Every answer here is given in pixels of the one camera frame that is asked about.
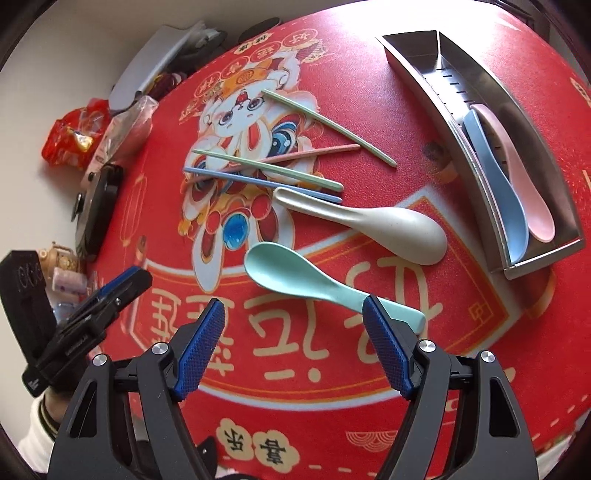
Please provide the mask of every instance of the red snack bag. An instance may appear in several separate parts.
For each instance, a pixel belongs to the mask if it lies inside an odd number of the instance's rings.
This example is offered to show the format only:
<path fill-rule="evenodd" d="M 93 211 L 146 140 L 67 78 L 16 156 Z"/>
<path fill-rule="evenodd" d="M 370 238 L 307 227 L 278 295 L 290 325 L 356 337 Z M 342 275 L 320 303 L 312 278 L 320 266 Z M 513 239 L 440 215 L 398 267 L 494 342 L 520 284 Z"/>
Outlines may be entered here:
<path fill-rule="evenodd" d="M 41 150 L 49 165 L 73 165 L 84 170 L 111 121 L 109 102 L 98 98 L 56 120 Z"/>

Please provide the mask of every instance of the red tablecloth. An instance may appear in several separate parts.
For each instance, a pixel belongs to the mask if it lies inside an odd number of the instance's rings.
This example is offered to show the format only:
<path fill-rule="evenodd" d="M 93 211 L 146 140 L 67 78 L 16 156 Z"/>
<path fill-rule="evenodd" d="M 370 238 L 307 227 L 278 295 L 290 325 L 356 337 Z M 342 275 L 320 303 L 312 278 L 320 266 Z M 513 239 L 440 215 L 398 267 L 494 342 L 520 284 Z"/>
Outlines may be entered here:
<path fill-rule="evenodd" d="M 102 347 L 114 358 L 168 340 L 211 296 L 224 302 L 226 330 L 183 414 L 194 440 L 214 435 L 220 461 L 241 472 L 371 477 L 406 408 L 389 388 L 360 315 L 287 299 L 250 281 L 243 256 L 261 240 L 296 249 L 340 281 L 420 308 L 427 335 L 450 352 L 493 350 L 538 450 L 570 432 L 591 404 L 583 355 L 591 255 L 585 250 L 511 283 L 490 275 L 463 185 L 375 39 L 432 28 L 480 58 L 521 102 L 590 234 L 591 100 L 552 48 L 498 8 L 361 2 L 289 22 L 215 60 L 162 101 L 95 268 L 102 281 L 132 264 L 154 276 L 152 289 L 109 331 Z M 443 261 L 405 262 L 362 235 L 272 205 L 266 189 L 216 183 L 187 190 L 182 166 L 202 161 L 191 148 L 262 158 L 348 142 L 261 102 L 263 88 L 305 103 L 394 157 L 397 170 L 365 151 L 293 166 L 341 181 L 344 205 L 399 205 L 432 216 L 449 239 Z M 449 398 L 441 430 L 447 442 L 456 399 Z M 436 453 L 430 474 L 444 456 Z"/>

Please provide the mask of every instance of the spoon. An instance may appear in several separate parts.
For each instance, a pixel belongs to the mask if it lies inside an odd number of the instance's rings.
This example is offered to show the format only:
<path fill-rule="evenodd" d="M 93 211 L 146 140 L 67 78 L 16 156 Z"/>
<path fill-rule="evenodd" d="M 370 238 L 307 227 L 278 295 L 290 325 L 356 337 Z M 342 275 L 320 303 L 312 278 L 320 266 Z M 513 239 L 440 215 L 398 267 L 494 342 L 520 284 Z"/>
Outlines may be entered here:
<path fill-rule="evenodd" d="M 470 108 L 478 113 L 478 117 L 500 140 L 501 150 L 507 160 L 509 181 L 523 205 L 525 220 L 531 235 L 545 244 L 551 242 L 556 234 L 554 219 L 542 195 L 531 181 L 507 130 L 486 105 L 470 105 Z"/>
<path fill-rule="evenodd" d="M 443 228 L 432 218 L 414 210 L 343 207 L 285 188 L 276 189 L 273 200 L 289 210 L 346 225 L 419 265 L 439 262 L 447 250 Z"/>
<path fill-rule="evenodd" d="M 492 154 L 476 111 L 470 110 L 466 114 L 464 127 L 474 146 L 486 180 L 491 187 L 492 195 L 495 198 L 505 228 L 509 260 L 511 265 L 515 265 L 525 255 L 529 241 L 523 206 Z"/>
<path fill-rule="evenodd" d="M 292 249 L 272 242 L 251 247 L 244 257 L 244 269 L 261 287 L 294 297 L 331 301 L 357 313 L 362 313 L 363 301 L 369 296 L 337 282 Z M 394 301 L 379 301 L 393 319 L 408 323 L 415 333 L 423 331 L 422 312 Z"/>

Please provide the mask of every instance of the pink chopstick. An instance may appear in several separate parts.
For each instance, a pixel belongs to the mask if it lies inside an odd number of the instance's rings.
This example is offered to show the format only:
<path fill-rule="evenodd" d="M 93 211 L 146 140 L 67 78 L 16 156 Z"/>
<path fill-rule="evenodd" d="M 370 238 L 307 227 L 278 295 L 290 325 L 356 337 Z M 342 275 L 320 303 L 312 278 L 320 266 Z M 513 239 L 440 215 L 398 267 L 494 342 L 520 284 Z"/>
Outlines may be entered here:
<path fill-rule="evenodd" d="M 334 147 L 324 147 L 324 148 L 315 148 L 313 150 L 304 150 L 301 152 L 293 152 L 293 153 L 286 153 L 284 155 L 275 155 L 274 157 L 267 157 L 259 160 L 261 163 L 279 163 L 282 161 L 288 160 L 296 160 L 298 158 L 307 158 L 307 157 L 314 157 L 316 155 L 326 155 L 329 153 L 341 153 L 341 152 L 350 152 L 353 150 L 358 150 L 361 148 L 361 145 L 358 144 L 349 144 L 349 145 L 336 145 Z M 221 169 L 220 171 L 225 173 L 234 173 L 237 171 L 247 170 L 252 168 L 249 165 L 234 165 L 231 167 L 226 167 Z M 191 179 L 189 183 L 195 183 L 197 181 L 207 180 L 211 177 L 208 175 L 199 175 L 194 179 Z"/>

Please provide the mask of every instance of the blue gripper pad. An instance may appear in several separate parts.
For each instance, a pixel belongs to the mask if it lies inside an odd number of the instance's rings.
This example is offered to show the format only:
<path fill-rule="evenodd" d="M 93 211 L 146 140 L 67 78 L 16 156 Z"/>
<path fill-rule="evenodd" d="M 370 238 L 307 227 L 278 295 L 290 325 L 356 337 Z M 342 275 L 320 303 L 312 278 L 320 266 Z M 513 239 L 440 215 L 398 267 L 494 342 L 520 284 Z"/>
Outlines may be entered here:
<path fill-rule="evenodd" d="M 105 285 L 104 287 L 102 287 L 99 290 L 99 295 L 98 296 L 99 297 L 105 297 L 105 296 L 107 296 L 114 289 L 116 289 L 117 287 L 119 287 L 119 285 L 121 285 L 125 280 L 127 280 L 129 277 L 131 277 L 131 275 L 133 275 L 134 273 L 136 273 L 139 270 L 140 270 L 140 268 L 137 267 L 136 265 L 133 266 L 133 267 L 129 267 L 127 270 L 125 270 L 124 272 L 120 273 L 113 280 L 111 280 L 109 283 L 107 283 L 107 285 Z"/>
<path fill-rule="evenodd" d="M 187 395 L 197 390 L 222 334 L 225 319 L 223 303 L 212 299 L 196 323 L 183 325 L 175 334 L 178 335 L 184 327 L 197 327 L 178 358 L 177 382 L 172 392 L 177 401 L 183 401 Z"/>
<path fill-rule="evenodd" d="M 362 315 L 363 325 L 378 354 L 390 386 L 408 399 L 414 389 L 410 380 L 409 360 L 388 325 L 387 318 L 372 297 L 367 297 L 363 301 Z"/>

